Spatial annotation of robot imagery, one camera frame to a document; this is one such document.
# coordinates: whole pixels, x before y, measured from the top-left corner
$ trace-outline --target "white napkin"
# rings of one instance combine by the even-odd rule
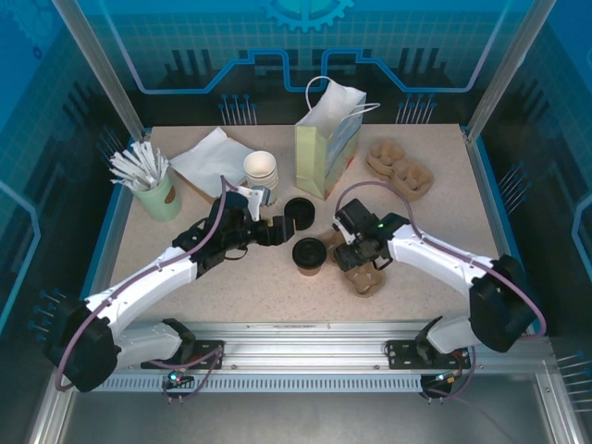
[[[171,159],[170,165],[208,196],[218,197],[222,194],[220,176],[235,186],[245,181],[242,164],[252,152],[218,127],[189,151]]]

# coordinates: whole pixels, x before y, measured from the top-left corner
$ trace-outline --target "white rope handle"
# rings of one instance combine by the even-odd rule
[[[306,85],[306,89],[304,90],[304,97],[306,97],[306,104],[308,105],[309,111],[311,111],[313,108],[311,107],[311,99],[308,97],[308,90],[311,88],[311,84],[315,80],[319,80],[319,79],[327,79],[329,81],[333,81],[330,77],[327,77],[327,76],[316,76],[316,77],[313,77],[312,79],[310,79],[310,81]]]
[[[349,114],[349,115],[347,115],[346,117],[344,117],[344,118],[341,120],[341,122],[339,123],[339,125],[341,125],[341,124],[342,124],[342,123],[345,121],[345,119],[347,119],[347,118],[350,118],[350,117],[352,117],[352,116],[357,116],[357,115],[359,115],[359,114],[367,113],[368,111],[372,111],[373,109],[377,109],[379,106],[380,106],[380,104],[359,104],[359,105],[356,105],[356,106],[355,106],[353,109],[355,109],[355,108],[360,108],[360,107],[361,107],[362,109],[361,109],[361,110],[359,110],[359,111],[352,112],[351,114]],[[335,131],[333,131],[333,132],[331,133],[331,135],[328,137],[328,139],[330,139],[331,137],[333,137],[333,136],[335,135]]]
[[[363,113],[367,113],[368,111],[375,110],[375,109],[377,109],[379,106],[380,106],[380,104],[379,104],[379,103],[375,103],[375,104],[360,104],[360,105],[356,105],[356,106],[355,106],[353,109],[355,109],[355,108],[360,108],[360,107],[361,107],[362,109],[361,109],[360,111],[355,111],[355,112],[353,112],[353,113],[351,113],[351,114],[347,115],[346,117],[344,117],[344,118],[343,118],[343,120],[345,120],[346,118],[348,118],[348,117],[351,117],[351,116],[357,116],[358,114],[363,114]]]

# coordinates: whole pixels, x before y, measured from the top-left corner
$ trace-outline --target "bag handle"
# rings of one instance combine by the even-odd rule
[[[306,84],[306,89],[304,90],[304,97],[306,98],[306,104],[308,105],[308,110],[309,110],[309,111],[312,111],[312,110],[313,110],[313,107],[311,106],[311,99],[310,99],[310,97],[308,96],[308,90],[310,90],[310,88],[311,88],[311,84],[312,84],[312,83],[313,83],[315,80],[319,80],[319,79],[327,79],[327,80],[329,80],[329,81],[333,81],[333,79],[331,79],[330,77],[327,77],[327,76],[316,76],[316,77],[313,77],[312,79],[310,79],[310,80],[309,80],[309,82]],[[353,109],[355,109],[355,108],[360,108],[360,107],[361,107],[362,109],[360,109],[360,110],[358,110],[358,111],[354,111],[354,112],[352,112],[351,114],[347,115],[346,117],[344,117],[344,118],[341,120],[341,122],[342,122],[343,120],[345,120],[346,118],[348,118],[348,117],[351,117],[351,116],[357,116],[358,114],[367,113],[368,111],[372,111],[372,110],[374,110],[374,109],[377,109],[379,106],[380,106],[380,104],[379,104],[379,103],[375,103],[375,104],[361,104],[361,105],[356,105],[356,106],[355,106]]]
[[[310,79],[310,81],[306,85],[306,89],[304,90],[304,97],[306,97],[306,104],[308,105],[309,111],[312,111],[313,107],[311,106],[311,99],[308,97],[308,90],[310,90],[311,84],[315,80],[319,80],[319,79],[327,79],[329,81],[333,81],[330,77],[327,77],[327,76],[316,76],[316,77],[313,77],[312,79]]]

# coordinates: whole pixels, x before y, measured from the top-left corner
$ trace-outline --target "gear logo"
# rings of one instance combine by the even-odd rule
[[[333,26],[335,18],[345,17],[345,8],[353,0],[262,0],[268,19],[276,19],[279,26],[288,25],[290,31],[321,31],[325,25]]]
[[[34,44],[42,44],[54,28],[54,10],[50,0],[2,0],[0,12],[8,10],[20,30]]]

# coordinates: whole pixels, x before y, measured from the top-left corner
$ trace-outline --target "glass panel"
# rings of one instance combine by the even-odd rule
[[[366,122],[467,123],[531,1],[80,4],[152,126],[293,123],[321,74],[383,104]]]
[[[25,442],[50,298],[80,297],[113,188],[96,145],[128,136],[48,1],[1,2],[0,97],[0,430]]]
[[[482,135],[559,357],[592,352],[590,17],[585,0],[557,2]]]

